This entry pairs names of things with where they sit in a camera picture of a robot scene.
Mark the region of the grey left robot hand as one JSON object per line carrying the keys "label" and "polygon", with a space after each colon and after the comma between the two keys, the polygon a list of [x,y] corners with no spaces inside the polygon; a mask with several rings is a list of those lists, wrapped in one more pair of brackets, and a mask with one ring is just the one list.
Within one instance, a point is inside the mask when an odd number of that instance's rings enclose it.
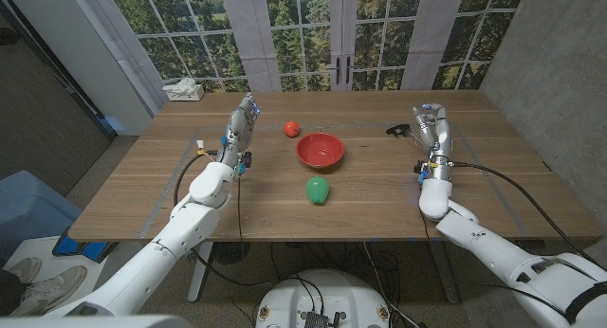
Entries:
{"label": "grey left robot hand", "polygon": [[235,147],[238,153],[243,153],[252,141],[252,133],[259,115],[260,109],[254,96],[248,92],[230,114],[225,132],[226,144]]}

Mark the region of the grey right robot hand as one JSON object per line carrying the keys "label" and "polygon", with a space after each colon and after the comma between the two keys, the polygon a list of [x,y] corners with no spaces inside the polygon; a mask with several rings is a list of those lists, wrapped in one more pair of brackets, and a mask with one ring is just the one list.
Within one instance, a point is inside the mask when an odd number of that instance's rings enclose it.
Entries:
{"label": "grey right robot hand", "polygon": [[419,140],[435,155],[451,158],[452,140],[447,121],[446,107],[438,103],[425,103],[413,107],[419,125]]}

